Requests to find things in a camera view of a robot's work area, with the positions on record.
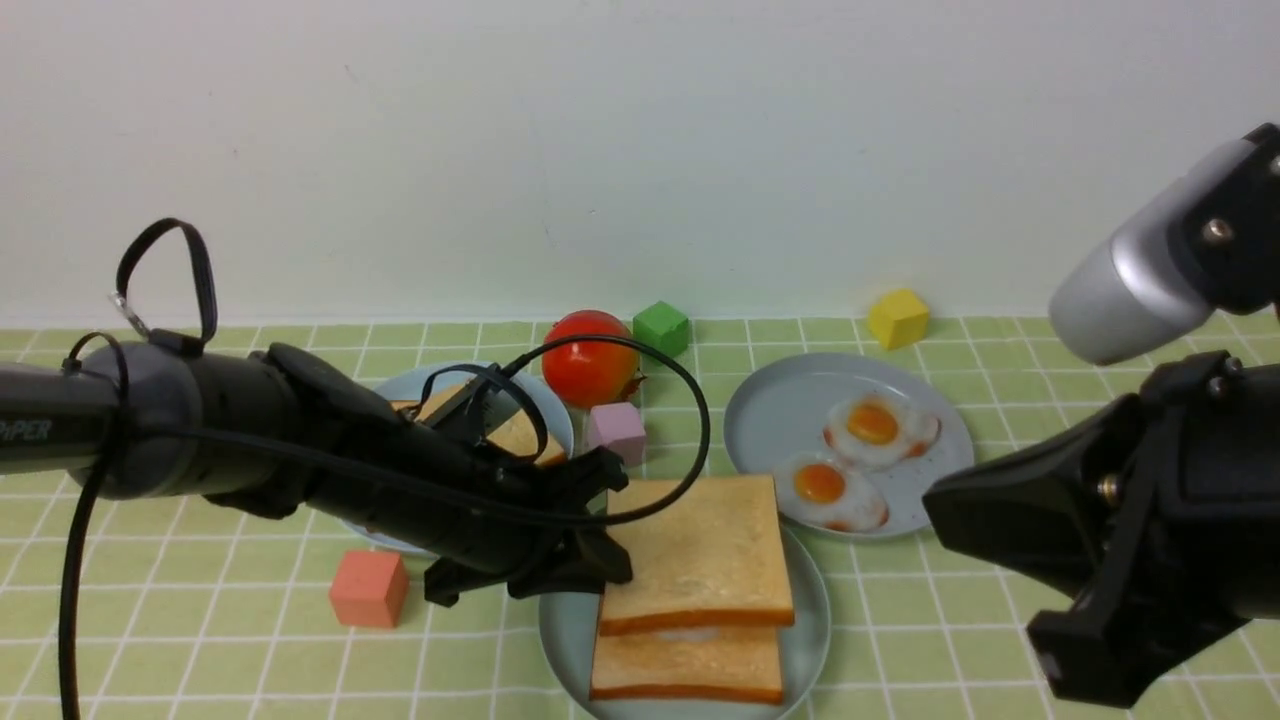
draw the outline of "fried egg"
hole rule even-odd
[[[799,452],[773,470],[778,510],[801,523],[865,533],[888,521],[879,489],[829,452]]]
[[[941,432],[936,416],[909,401],[868,393],[832,407],[822,438],[846,461],[879,469],[924,455]]]

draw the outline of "strap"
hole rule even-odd
[[[200,346],[204,347],[218,333],[218,296],[214,292],[214,268],[209,260],[209,249],[205,247],[205,238],[200,237],[200,231],[191,223],[164,218],[142,231],[142,234],[129,245],[124,256],[120,258],[120,266],[115,272],[115,293],[111,300],[138,334],[146,338],[151,337],[151,329],[129,307],[129,278],[133,277],[133,270],[147,250],[151,250],[151,246],[160,237],[174,228],[182,229],[182,234],[187,238],[187,251],[191,254],[191,275],[196,282],[196,302],[200,307]]]
[[[120,346],[120,341],[115,340],[115,337],[102,332],[92,332],[79,338],[78,341],[76,341],[76,345],[72,346],[72,351],[67,354],[67,357],[63,359],[63,372],[86,373],[86,370],[83,370],[82,368],[79,354],[82,350],[84,350],[84,346],[88,345],[90,341],[93,338],[102,338],[104,341],[106,341],[106,345],[111,347],[111,352],[115,354],[115,373],[118,377],[114,379],[113,378],[105,378],[105,379],[115,383],[116,386],[115,392],[120,397],[120,410],[123,411],[125,410],[125,402],[129,398],[129,363],[124,356],[124,348]],[[105,377],[101,375],[101,373],[90,373],[90,374]]]
[[[525,411],[525,415],[529,416],[529,421],[534,425],[534,436],[538,438],[538,448],[531,455],[517,455],[516,461],[520,464],[531,464],[543,456],[543,452],[547,451],[548,443],[547,420],[543,418],[543,414],[534,402],[534,398],[525,392],[525,388],[520,387],[516,380],[494,368],[486,368],[472,363],[461,363],[457,365],[449,365],[448,368],[440,368],[439,370],[431,373],[422,383],[422,396],[421,400],[419,400],[417,406],[413,409],[413,414],[410,415],[411,418],[417,418],[422,406],[426,405],[426,401],[431,397],[435,378],[452,372],[470,373],[484,380],[480,387],[476,388],[471,398],[467,400],[467,405],[463,409],[467,421],[479,437],[484,437],[484,405],[476,404],[475,400],[476,396],[489,392],[489,386],[494,384],[499,391],[509,395],[511,398],[516,401],[516,405]]]

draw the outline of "green checkered tablecloth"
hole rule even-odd
[[[285,341],[375,384],[429,363],[507,360],[549,327],[224,328],[216,347],[244,354]],[[723,407],[753,369],[788,355],[860,352],[919,374],[959,406],[978,457],[989,459],[1135,388],[1153,363],[1217,347],[1247,364],[1280,361],[1276,331],[1271,315],[1215,318],[1151,356],[1097,370],[1071,357],[1043,318],[936,320],[927,341],[895,352],[849,319],[700,320],[681,360],[716,409],[707,470],[730,474]],[[0,360],[56,365],[79,334],[0,331]],[[646,370],[637,400],[652,445],[640,471],[673,477],[692,460],[696,416],[675,375]],[[0,479],[0,719],[58,717],[54,618],[76,491],[60,474]],[[340,555],[364,544],[329,516],[303,510],[273,523],[198,498],[104,502],[92,532],[81,601],[86,717],[586,717],[543,660],[536,601],[493,588],[451,610],[411,600],[393,632],[339,626],[329,580]],[[1065,605],[1052,591],[946,552],[928,532],[863,546],[806,542],[826,573],[836,628],[819,685],[796,717],[1126,716],[1059,702],[1039,680],[1021,626],[1037,610]],[[408,565],[420,577],[424,564]],[[1280,624],[1254,623],[1170,673],[1128,716],[1276,717],[1277,691]]]

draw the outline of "egg yolk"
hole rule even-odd
[[[845,495],[845,478],[829,465],[805,465],[795,474],[796,495],[818,505],[829,505]]]
[[[867,445],[888,445],[897,437],[897,418],[877,402],[863,402],[849,414],[849,434]]]

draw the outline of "plate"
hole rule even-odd
[[[584,710],[599,720],[776,720],[795,710],[818,682],[831,650],[831,601],[822,573],[800,541],[782,529],[782,552],[791,579],[796,621],[778,633],[782,652],[782,705],[705,700],[589,698],[595,621],[600,596],[550,593],[538,601],[538,637],[552,673]]]
[[[973,438],[960,413],[924,380],[860,355],[812,352],[772,363],[751,377],[724,409],[724,448],[742,474],[772,474],[788,457],[829,454],[822,438],[833,405],[876,392],[931,413],[942,423],[937,442],[923,457],[902,460],[883,470],[865,471],[884,496],[888,521],[870,532],[838,532],[790,515],[786,521],[844,541],[881,539],[914,533],[929,525],[922,496],[938,479],[970,468]]]
[[[426,365],[410,370],[403,375],[394,377],[385,383],[374,388],[374,392],[385,397],[388,401],[402,401],[402,400],[419,400],[422,396],[422,383],[426,382],[426,377],[436,370],[448,368],[449,365],[457,365],[458,363],[438,363],[435,365]],[[461,370],[454,370],[449,373],[443,373],[440,377],[435,378],[435,386],[431,395],[444,391],[457,384],[462,384],[471,378],[471,373],[465,373]],[[541,379],[530,375],[529,373],[516,373],[516,384],[521,389],[529,393],[532,398],[534,405],[543,413],[543,419],[547,420],[547,432],[556,438],[556,442],[561,443],[561,447],[566,452],[572,454],[573,448],[573,423],[570,420],[568,410],[561,398],[556,396],[550,387],[547,386]],[[516,407],[516,401],[511,397],[503,395],[497,395],[492,400],[492,409],[495,415],[506,418]],[[408,544],[406,542],[398,541],[396,538],[384,536],[381,533],[371,533],[365,528],[349,523],[347,520],[342,521],[351,532],[367,539],[369,542],[385,547],[388,550],[394,550],[404,555],[413,555],[419,557],[435,557],[433,552],[422,550],[421,547]]]

